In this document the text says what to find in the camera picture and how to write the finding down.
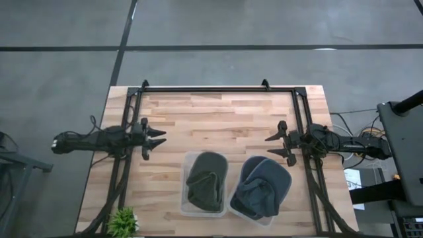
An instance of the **metal bracket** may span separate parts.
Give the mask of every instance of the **metal bracket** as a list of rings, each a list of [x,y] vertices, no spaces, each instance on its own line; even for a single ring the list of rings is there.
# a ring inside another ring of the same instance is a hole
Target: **metal bracket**
[[[148,83],[146,79],[144,79],[143,84],[141,85],[141,88],[144,90],[144,88],[148,86],[150,86],[150,84]]]
[[[267,81],[267,79],[263,79],[263,81],[262,81],[262,84],[261,84],[262,86],[264,86],[265,88],[266,88],[266,91],[270,91],[270,90],[272,90],[271,88],[270,88],[270,85],[269,85],[269,82]]]
[[[132,97],[132,96],[134,96],[138,92],[139,92],[139,88],[138,87],[130,87],[130,88],[128,88],[128,91],[126,92],[126,96],[127,97]]]
[[[295,87],[295,92],[297,92],[299,95],[306,97],[307,96],[307,90],[305,87]]]

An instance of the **green plant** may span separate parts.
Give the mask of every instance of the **green plant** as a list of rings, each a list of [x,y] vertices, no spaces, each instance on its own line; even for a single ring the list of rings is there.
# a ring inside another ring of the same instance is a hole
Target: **green plant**
[[[132,237],[138,226],[136,222],[132,208],[123,208],[118,210],[116,214],[111,215],[110,221],[107,224],[107,233],[119,238]]]

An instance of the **plastic bin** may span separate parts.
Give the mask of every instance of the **plastic bin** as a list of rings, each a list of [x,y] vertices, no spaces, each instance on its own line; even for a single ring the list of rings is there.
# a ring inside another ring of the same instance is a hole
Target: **plastic bin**
[[[243,218],[243,219],[245,219],[245,220],[247,220],[247,221],[249,221],[251,223],[254,223],[256,225],[259,225],[261,227],[269,227],[270,225],[272,225],[274,216],[269,217],[269,218],[263,217],[263,218],[258,219],[258,220],[253,220],[253,219],[247,217],[246,215],[242,214],[241,212],[238,212],[237,210],[235,210],[234,208],[231,207],[231,200],[232,200],[233,195],[235,194],[235,191],[237,190],[237,185],[238,184],[239,184],[239,180],[237,181],[237,183],[235,183],[233,185],[232,191],[229,194],[229,197],[227,199],[227,208],[228,208],[228,210],[230,212],[232,212],[233,214],[239,216],[240,218]]]
[[[180,183],[182,185],[182,196],[180,201],[180,212],[184,216],[194,216],[194,217],[209,217],[209,218],[219,218],[225,215],[227,208],[223,206],[222,210],[219,212],[210,212],[203,209],[197,208],[188,201],[188,186],[186,185],[186,180],[190,176],[191,168],[196,161],[197,157],[203,152],[188,152],[185,156],[185,160],[182,164],[180,170]],[[223,189],[223,204],[226,205],[226,196],[227,196],[227,181],[225,179],[225,188]]]

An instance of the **butcher block tabletop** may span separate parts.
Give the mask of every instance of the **butcher block tabletop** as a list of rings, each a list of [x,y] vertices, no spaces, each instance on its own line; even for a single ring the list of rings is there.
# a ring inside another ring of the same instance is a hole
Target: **butcher block tabletop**
[[[313,122],[332,129],[323,87],[304,87]],[[102,128],[121,124],[127,89],[110,88]],[[301,99],[299,104],[306,125]],[[297,129],[290,93],[143,93],[139,120],[142,117],[148,118],[152,128],[166,131],[158,138],[167,141],[150,153],[149,161],[143,160],[140,147],[135,148],[132,155],[125,206],[132,207],[138,216],[137,235],[315,235],[301,151],[293,150],[297,164],[288,167],[284,158],[267,152],[282,148],[282,140],[264,141],[276,133],[280,120],[287,122],[288,130]],[[215,151],[227,158],[227,193],[235,186],[243,163],[252,155],[266,156],[287,169],[292,185],[272,225],[260,227],[229,211],[221,218],[183,216],[180,212],[180,168],[190,151]],[[106,153],[97,152],[93,162],[105,156]],[[341,159],[329,155],[323,161],[330,202],[346,223],[358,230]],[[90,170],[76,232],[84,230],[105,204],[112,166],[110,158]],[[327,230],[320,202],[319,211],[324,230]]]

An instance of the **gray cloth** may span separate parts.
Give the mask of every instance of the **gray cloth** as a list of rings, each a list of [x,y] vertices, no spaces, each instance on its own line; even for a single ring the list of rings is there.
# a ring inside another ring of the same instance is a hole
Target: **gray cloth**
[[[254,220],[276,216],[291,182],[291,175],[279,163],[251,157],[243,165],[231,206]]]

